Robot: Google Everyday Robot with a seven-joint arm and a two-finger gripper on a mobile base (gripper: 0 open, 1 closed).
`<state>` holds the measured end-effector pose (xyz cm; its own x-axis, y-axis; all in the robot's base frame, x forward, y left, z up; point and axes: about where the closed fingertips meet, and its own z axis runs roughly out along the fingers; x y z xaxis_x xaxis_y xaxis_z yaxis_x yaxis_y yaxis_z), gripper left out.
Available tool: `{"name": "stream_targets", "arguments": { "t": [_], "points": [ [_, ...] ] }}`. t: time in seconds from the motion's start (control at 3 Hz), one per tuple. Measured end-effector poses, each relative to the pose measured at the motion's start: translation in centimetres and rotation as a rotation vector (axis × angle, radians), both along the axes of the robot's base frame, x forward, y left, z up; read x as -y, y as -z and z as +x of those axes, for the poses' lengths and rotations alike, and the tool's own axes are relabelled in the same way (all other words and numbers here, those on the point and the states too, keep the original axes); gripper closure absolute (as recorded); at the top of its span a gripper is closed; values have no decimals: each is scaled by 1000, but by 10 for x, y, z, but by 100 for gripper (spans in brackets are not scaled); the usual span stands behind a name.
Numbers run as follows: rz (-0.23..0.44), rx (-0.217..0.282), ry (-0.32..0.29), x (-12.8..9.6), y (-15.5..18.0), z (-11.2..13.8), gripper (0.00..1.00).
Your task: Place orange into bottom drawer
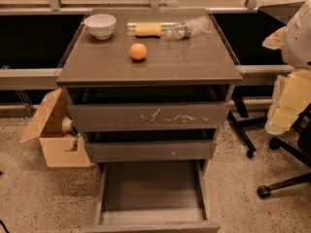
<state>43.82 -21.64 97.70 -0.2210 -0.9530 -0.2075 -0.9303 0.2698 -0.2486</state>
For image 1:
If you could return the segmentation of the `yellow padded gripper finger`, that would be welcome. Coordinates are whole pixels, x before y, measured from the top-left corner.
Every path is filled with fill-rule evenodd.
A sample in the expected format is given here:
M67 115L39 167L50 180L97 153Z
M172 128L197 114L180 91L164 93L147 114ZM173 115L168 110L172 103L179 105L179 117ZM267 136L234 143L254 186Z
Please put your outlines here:
M277 77L265 131L281 135L288 131L311 103L311 72L305 69Z
M262 45L270 50L280 50L283 45L283 38L285 31L286 27L279 28L274 33L266 37L262 42Z

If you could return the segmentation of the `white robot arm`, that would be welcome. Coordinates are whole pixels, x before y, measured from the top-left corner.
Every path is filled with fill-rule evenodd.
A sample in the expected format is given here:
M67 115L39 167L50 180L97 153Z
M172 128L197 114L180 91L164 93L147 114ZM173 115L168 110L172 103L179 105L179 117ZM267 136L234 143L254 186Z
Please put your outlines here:
M282 60L294 68L286 77L277 77L265 124L267 133L281 135L311 103L311 0L305 1L287 25L268 36L262 45L280 50Z

